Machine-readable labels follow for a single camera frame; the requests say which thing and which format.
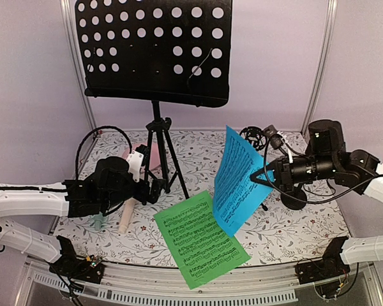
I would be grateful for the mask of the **black tripod shock-mount stand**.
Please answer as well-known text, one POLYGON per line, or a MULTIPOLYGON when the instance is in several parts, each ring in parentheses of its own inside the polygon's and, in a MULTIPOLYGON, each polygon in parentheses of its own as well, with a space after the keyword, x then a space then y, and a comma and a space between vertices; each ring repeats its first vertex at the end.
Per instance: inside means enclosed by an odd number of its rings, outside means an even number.
POLYGON ((242 136, 257 152, 265 148, 266 137, 261 128, 256 126, 248 126, 243 128, 239 135, 242 136))

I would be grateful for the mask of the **pink toy microphone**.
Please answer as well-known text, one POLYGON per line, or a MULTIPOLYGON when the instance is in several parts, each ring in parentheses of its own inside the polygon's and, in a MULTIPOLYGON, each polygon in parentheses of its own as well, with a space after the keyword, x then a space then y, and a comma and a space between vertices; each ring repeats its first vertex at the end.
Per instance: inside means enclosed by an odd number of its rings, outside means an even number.
POLYGON ((133 209, 134 209, 136 203, 137 203, 137 201, 134 198, 130 198, 130 199, 125 201, 123 212, 121 215, 121 220, 119 222, 119 227, 118 227, 118 233, 119 234, 125 234, 126 233, 128 226, 129 226, 129 223, 131 221, 133 209))

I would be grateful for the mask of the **black round-base microphone stand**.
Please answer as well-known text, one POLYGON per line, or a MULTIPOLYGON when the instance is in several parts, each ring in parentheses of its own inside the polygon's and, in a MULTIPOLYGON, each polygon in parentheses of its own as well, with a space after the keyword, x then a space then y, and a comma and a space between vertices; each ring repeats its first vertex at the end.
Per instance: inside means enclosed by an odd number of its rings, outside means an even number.
POLYGON ((302 190, 302 185, 299 185, 291 192, 281 193, 282 203, 290 210, 301 210, 306 206, 307 196, 302 190))

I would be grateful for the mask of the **blue sheet music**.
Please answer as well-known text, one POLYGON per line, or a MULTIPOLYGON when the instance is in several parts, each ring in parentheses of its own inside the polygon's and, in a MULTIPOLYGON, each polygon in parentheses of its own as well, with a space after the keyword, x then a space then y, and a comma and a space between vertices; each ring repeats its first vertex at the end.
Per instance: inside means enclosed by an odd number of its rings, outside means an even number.
POLYGON ((214 178, 213 215, 229 237, 234 237, 272 191, 250 179, 263 161, 248 141, 226 128, 223 157, 214 178))

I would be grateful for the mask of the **teal toy microphone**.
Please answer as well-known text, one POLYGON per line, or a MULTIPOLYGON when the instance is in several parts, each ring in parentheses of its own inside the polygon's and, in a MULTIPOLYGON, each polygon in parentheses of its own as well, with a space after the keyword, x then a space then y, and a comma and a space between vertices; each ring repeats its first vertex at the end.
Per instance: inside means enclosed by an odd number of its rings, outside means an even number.
POLYGON ((105 217, 103 214, 98 214, 94 216, 93 221, 94 221, 94 230, 95 232, 98 233, 104 229, 105 224, 108 221, 108 217, 105 217))

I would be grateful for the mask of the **green sheet music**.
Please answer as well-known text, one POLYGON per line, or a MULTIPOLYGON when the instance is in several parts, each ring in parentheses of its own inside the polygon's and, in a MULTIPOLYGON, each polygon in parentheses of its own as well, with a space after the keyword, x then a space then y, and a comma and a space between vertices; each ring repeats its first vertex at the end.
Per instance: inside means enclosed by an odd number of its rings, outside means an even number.
POLYGON ((189 289, 196 289, 246 263, 250 256, 213 215, 203 191, 154 215, 158 229, 189 289))

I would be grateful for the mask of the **black music stand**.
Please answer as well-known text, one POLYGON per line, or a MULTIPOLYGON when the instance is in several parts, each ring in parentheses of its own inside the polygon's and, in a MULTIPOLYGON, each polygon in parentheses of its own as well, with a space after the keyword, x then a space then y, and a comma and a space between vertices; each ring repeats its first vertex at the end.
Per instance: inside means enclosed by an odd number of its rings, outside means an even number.
POLYGON ((75 24, 85 95, 149 100, 154 119, 148 142, 157 141, 169 192, 181 180, 169 173, 174 153, 171 120, 160 103, 219 108, 229 101, 231 1, 77 1, 75 24))

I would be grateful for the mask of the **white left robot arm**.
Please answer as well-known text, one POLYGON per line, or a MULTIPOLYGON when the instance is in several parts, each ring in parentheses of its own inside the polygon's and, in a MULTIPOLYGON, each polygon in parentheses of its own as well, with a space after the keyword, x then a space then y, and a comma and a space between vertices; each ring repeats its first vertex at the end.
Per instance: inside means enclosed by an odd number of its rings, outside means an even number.
POLYGON ((17 224, 15 215, 86 217, 107 215, 130 199, 156 203, 166 180, 148 182, 140 177, 143 155, 126 159, 112 156, 98 160, 94 172, 84 180, 65 180, 50 185, 10 186, 0 184, 0 244, 54 264, 69 277, 82 271, 72 243, 17 224))

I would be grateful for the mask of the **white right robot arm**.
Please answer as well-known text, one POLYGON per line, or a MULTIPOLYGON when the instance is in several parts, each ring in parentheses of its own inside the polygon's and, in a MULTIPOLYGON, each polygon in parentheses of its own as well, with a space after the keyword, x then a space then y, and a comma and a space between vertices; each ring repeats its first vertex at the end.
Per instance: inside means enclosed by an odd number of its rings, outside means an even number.
MULTIPOLYGON (((354 191, 383 203, 383 163, 377 157, 361 149, 347 152, 342 125, 336 120, 311 122, 308 132, 305 153, 264 163, 251 174, 251 181, 277 190, 291 210, 309 203, 302 186, 317 180, 333 180, 346 187, 348 193, 354 191)), ((342 265, 367 261, 383 261, 383 235, 332 239, 318 262, 317 272, 330 278, 342 265)))

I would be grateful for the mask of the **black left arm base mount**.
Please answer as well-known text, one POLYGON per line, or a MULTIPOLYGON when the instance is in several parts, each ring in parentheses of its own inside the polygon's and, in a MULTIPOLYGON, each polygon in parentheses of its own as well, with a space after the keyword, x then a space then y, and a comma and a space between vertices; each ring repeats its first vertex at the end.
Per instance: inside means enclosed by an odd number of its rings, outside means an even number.
POLYGON ((80 280, 100 284, 105 271, 101 257, 89 255, 85 258, 77 256, 73 244, 65 237, 58 235, 61 257, 49 263, 50 271, 67 277, 68 280, 80 280))

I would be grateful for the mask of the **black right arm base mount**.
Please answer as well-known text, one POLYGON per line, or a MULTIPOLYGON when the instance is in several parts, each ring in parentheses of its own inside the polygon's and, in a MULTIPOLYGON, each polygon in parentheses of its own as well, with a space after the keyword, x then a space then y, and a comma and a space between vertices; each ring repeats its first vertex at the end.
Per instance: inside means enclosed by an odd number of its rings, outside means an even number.
POLYGON ((350 266, 346 265, 340 253, 348 237, 336 237, 327 246, 319 259, 302 259, 295 266, 295 273, 300 284, 323 281, 348 274, 350 266))

